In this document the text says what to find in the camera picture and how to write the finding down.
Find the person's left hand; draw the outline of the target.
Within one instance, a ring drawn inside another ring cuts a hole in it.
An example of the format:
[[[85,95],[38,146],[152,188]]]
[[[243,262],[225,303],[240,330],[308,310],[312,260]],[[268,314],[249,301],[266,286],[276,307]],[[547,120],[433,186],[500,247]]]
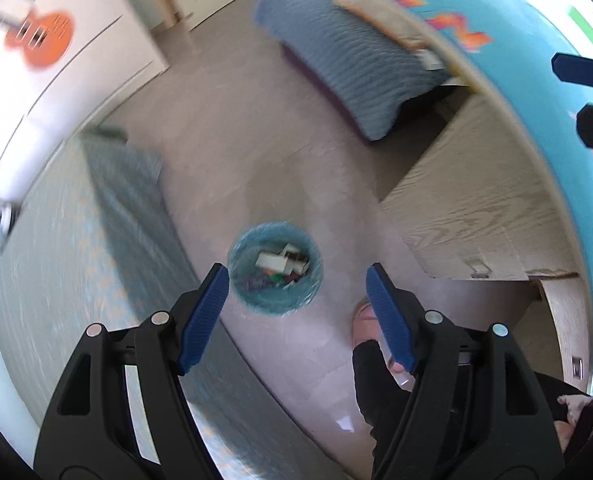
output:
[[[554,425],[562,452],[566,451],[583,408],[592,400],[592,396],[584,394],[564,394],[557,398],[558,404],[563,408],[563,420],[557,420]]]

